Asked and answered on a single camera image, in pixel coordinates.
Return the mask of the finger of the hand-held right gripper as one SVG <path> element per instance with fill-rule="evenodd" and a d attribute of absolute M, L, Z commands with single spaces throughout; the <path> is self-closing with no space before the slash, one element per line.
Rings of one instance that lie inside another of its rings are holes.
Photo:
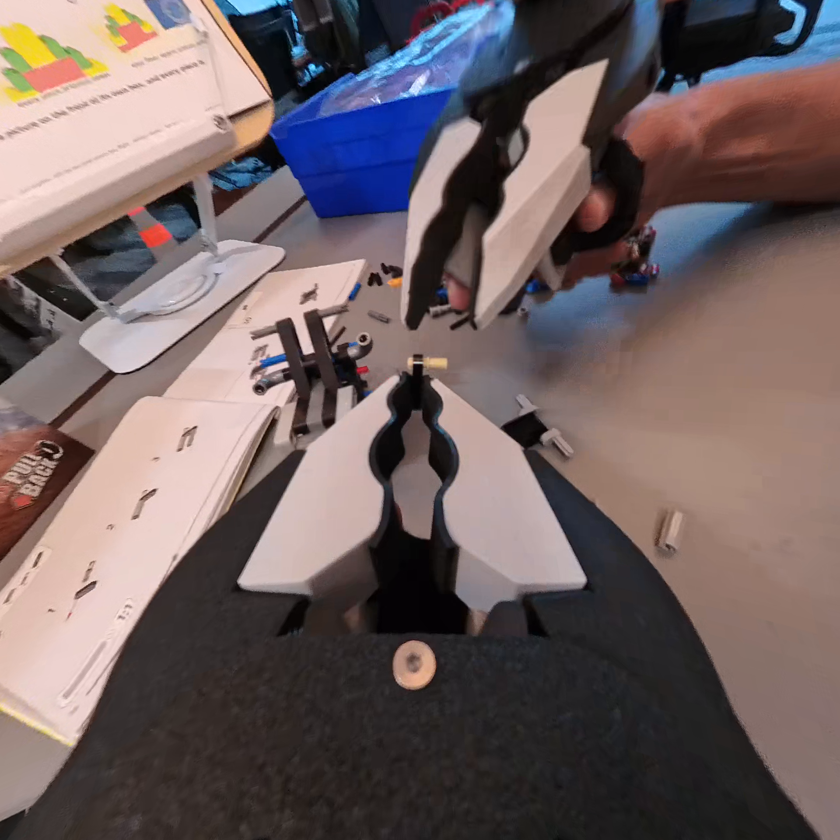
<path fill-rule="evenodd" d="M 609 65 L 572 70 L 528 104 L 521 158 L 502 183 L 500 209 L 481 239 L 472 322 L 485 329 L 530 278 L 590 191 L 583 138 Z"/>
<path fill-rule="evenodd" d="M 401 318 L 416 330 L 446 278 L 466 288 L 454 304 L 466 327 L 488 328 L 527 275 L 521 129 L 457 119 L 433 143 L 412 189 Z"/>

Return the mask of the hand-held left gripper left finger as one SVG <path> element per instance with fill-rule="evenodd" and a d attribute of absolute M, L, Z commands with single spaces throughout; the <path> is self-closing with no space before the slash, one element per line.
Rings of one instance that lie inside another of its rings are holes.
<path fill-rule="evenodd" d="M 386 599 L 411 568 L 390 478 L 404 457 L 405 417 L 393 374 L 304 450 L 238 577 L 247 593 L 302 599 L 302 636 L 363 631 L 368 601 Z"/>

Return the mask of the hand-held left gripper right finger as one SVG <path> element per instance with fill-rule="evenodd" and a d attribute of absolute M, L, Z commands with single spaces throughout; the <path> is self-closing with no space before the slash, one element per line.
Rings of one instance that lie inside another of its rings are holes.
<path fill-rule="evenodd" d="M 440 380 L 426 377 L 423 420 L 438 585 L 471 613 L 535 595 L 582 592 L 587 578 L 526 449 Z"/>

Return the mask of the pile of blue black lego pins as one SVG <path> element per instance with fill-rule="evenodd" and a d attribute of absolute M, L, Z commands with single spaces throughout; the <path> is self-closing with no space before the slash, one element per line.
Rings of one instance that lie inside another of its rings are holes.
<path fill-rule="evenodd" d="M 402 267 L 381 263 L 380 269 L 380 272 L 370 273 L 366 281 L 368 286 L 383 286 L 385 284 L 384 279 L 387 279 L 386 285 L 390 287 L 396 288 L 402 285 Z M 464 328 L 468 323 L 468 318 L 467 310 L 465 308 L 458 308 L 452 304 L 448 290 L 450 282 L 453 282 L 456 285 L 458 284 L 456 278 L 445 271 L 443 278 L 436 287 L 432 303 L 427 308 L 427 315 L 433 320 L 441 319 L 442 317 L 450 314 L 453 317 L 457 317 L 457 319 L 449 325 L 449 328 L 452 331 L 455 331 Z M 359 296 L 361 289 L 362 284 L 360 281 L 353 284 L 349 295 L 345 299 L 339 300 L 338 306 L 340 312 L 346 312 L 348 310 L 349 304 Z M 507 306 L 502 309 L 500 315 L 502 317 L 506 317 L 510 314 L 528 314 L 529 307 L 524 302 L 525 297 L 528 295 L 537 295 L 539 293 L 542 294 L 544 292 L 548 293 L 549 290 L 548 284 L 541 278 L 541 276 L 539 274 L 533 274 L 519 292 L 517 292 L 517 294 L 509 301 Z"/>

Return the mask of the small black grey lego assembly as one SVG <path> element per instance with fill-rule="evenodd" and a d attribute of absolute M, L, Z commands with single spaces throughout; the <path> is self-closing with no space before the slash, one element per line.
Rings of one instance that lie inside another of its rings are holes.
<path fill-rule="evenodd" d="M 522 448 L 555 449 L 564 459 L 572 459 L 574 449 L 561 431 L 543 421 L 541 409 L 524 394 L 516 396 L 518 414 L 501 426 L 501 430 Z"/>

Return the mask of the grey black lego chassis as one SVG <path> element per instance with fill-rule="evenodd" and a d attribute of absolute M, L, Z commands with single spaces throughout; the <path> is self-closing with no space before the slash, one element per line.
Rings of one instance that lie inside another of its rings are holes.
<path fill-rule="evenodd" d="M 353 342 L 340 343 L 341 328 L 334 338 L 328 336 L 326 319 L 342 316 L 350 309 L 344 302 L 329 308 L 309 309 L 303 321 L 309 333 L 311 352 L 304 353 L 294 322 L 285 318 L 273 325 L 252 330 L 253 341 L 276 335 L 282 352 L 262 359 L 253 368 L 253 392 L 264 396 L 280 384 L 294 385 L 295 407 L 290 423 L 290 439 L 335 425 L 358 402 L 365 399 L 368 367 L 362 361 L 373 349 L 368 332 L 361 332 Z"/>

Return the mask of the lego instruction booklet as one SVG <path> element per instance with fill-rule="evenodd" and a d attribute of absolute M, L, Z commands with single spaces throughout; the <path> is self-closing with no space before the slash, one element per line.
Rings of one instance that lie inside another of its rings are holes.
<path fill-rule="evenodd" d="M 71 748 L 119 651 L 165 578 L 231 506 L 291 383 L 253 392 L 258 350 L 281 353 L 291 318 L 304 353 L 312 308 L 364 283 L 357 259 L 268 274 L 159 396 L 124 415 L 2 589 L 2 713 Z"/>

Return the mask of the person's right forearm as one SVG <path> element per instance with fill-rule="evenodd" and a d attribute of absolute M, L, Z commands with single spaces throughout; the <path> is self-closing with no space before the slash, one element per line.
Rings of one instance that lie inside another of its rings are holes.
<path fill-rule="evenodd" d="M 838 203 L 837 60 L 712 82 L 691 99 L 687 201 Z"/>

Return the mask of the lego set box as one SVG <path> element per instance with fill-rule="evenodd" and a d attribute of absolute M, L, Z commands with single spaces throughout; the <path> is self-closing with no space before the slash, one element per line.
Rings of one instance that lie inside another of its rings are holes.
<path fill-rule="evenodd" d="M 2 401 L 2 559 L 92 456 L 75 438 Z"/>

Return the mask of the blue plastic bin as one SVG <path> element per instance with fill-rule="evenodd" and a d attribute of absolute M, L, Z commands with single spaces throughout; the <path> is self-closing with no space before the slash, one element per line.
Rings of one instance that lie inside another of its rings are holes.
<path fill-rule="evenodd" d="M 274 122 L 269 135 L 320 218 L 400 213 L 408 208 L 424 137 L 450 89 L 327 114 L 347 75 Z"/>

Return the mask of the clear plastic bag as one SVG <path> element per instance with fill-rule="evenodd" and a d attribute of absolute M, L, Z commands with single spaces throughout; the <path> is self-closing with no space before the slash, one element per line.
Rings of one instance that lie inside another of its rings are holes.
<path fill-rule="evenodd" d="M 513 2 L 462 3 L 395 54 L 332 86 L 319 108 L 319 117 L 456 87 L 480 47 L 493 36 L 507 33 L 514 12 Z"/>

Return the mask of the dark background chair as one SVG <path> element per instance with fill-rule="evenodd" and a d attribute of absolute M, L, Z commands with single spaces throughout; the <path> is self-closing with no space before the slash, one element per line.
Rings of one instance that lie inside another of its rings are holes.
<path fill-rule="evenodd" d="M 698 85 L 710 71 L 753 58 L 781 58 L 801 48 L 823 1 L 667 2 L 659 31 L 656 92 Z"/>

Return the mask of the wooden white document stand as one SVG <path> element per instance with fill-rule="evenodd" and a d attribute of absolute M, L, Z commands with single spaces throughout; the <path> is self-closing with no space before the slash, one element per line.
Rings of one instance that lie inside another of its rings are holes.
<path fill-rule="evenodd" d="M 80 346 L 117 374 L 130 373 L 156 360 L 219 309 L 272 271 L 285 257 L 283 248 L 221 240 L 209 173 L 255 148 L 274 117 L 270 87 L 215 2 L 196 2 L 212 17 L 213 48 L 220 89 L 230 124 L 229 144 L 175 151 L 158 143 L 136 158 L 137 166 L 119 168 L 120 157 L 84 178 L 55 180 L 55 190 L 36 191 L 22 201 L 2 204 L 2 275 L 10 277 L 40 259 L 48 259 L 100 311 L 101 319 L 79 339 Z M 62 256 L 67 246 L 192 183 L 199 216 L 198 254 L 170 270 L 123 304 L 100 299 Z"/>

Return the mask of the orange traffic cone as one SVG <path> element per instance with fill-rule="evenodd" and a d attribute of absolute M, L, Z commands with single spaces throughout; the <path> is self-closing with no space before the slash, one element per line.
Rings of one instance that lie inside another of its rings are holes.
<path fill-rule="evenodd" d="M 175 238 L 167 227 L 157 220 L 145 206 L 137 206 L 128 212 L 141 240 L 155 253 L 165 253 L 177 246 Z"/>

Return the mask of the printed instruction sheet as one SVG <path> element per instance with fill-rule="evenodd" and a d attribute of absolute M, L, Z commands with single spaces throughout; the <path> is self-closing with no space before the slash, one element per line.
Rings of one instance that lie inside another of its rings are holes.
<path fill-rule="evenodd" d="M 229 144 L 196 2 L 2 2 L 2 204 L 156 144 Z"/>

